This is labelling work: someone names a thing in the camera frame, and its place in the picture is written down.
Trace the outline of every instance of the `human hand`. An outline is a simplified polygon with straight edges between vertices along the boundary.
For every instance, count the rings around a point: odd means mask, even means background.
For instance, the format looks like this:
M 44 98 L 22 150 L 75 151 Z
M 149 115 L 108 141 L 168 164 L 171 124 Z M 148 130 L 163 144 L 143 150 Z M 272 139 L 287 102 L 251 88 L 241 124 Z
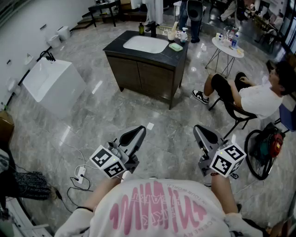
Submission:
M 243 82 L 243 83 L 245 83 L 245 84 L 248 84 L 248 85 L 251 84 L 251 81 L 249 79 L 247 79 L 245 76 L 242 76 L 240 78 L 240 81 Z
M 229 80 L 228 81 L 228 84 L 232 87 L 232 86 L 235 86 L 235 82 L 234 82 L 234 80 Z

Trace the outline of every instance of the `white square on floor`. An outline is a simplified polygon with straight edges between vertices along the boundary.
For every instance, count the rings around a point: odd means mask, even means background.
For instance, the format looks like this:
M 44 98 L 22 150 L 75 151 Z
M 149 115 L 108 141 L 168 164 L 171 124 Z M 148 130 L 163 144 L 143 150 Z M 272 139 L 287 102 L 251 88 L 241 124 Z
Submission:
M 147 128 L 148 128 L 149 130 L 152 130 L 153 126 L 154 126 L 154 124 L 149 123 L 149 124 L 147 125 Z

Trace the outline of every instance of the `white power outlet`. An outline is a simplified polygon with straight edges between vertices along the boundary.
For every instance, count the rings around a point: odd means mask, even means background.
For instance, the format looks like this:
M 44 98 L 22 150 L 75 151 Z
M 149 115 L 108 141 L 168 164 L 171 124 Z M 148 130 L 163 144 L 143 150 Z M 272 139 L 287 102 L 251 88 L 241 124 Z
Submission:
M 80 166 L 77 178 L 79 179 L 77 182 L 79 184 L 83 183 L 84 175 L 85 175 L 86 169 L 83 166 Z

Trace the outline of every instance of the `black faucet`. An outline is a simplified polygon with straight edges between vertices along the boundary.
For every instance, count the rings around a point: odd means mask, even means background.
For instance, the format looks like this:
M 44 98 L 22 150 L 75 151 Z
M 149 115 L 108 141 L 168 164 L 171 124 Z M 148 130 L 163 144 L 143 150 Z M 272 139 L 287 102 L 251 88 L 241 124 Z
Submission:
M 145 30 L 146 32 L 151 31 L 151 37 L 156 38 L 156 23 L 155 21 L 150 21 L 149 24 L 147 25 L 147 29 Z
M 37 62 L 45 55 L 45 54 L 48 54 L 48 56 L 46 56 L 46 59 L 49 60 L 49 61 L 55 61 L 56 59 L 54 58 L 54 56 L 52 55 L 52 53 L 49 53 L 48 51 L 43 51 L 39 58 L 37 59 Z

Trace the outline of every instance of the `black and white square pattern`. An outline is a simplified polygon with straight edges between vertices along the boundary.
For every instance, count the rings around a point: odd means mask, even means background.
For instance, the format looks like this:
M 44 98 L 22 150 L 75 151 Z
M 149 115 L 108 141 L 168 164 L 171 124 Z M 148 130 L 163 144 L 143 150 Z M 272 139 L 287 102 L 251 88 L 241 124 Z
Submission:
M 100 168 L 112 157 L 112 155 L 106 150 L 100 150 L 93 158 L 94 161 Z
M 234 159 L 235 161 L 240 159 L 242 156 L 244 156 L 244 153 L 241 152 L 240 149 L 238 149 L 236 146 L 232 145 L 228 148 L 225 149 L 225 151 L 227 152 L 227 154 L 229 154 L 231 156 L 232 159 Z
M 240 167 L 242 162 L 243 160 L 237 162 L 230 173 L 232 174 L 233 172 L 235 172 Z
M 212 167 L 225 175 L 229 171 L 230 166 L 231 166 L 231 163 L 229 161 L 217 155 Z
M 122 167 L 121 163 L 118 161 L 115 162 L 114 164 L 112 164 L 111 166 L 107 167 L 106 169 L 104 169 L 104 171 L 106 172 L 106 174 L 110 178 L 116 176 L 117 174 L 119 174 L 123 170 L 124 170 L 124 168 Z

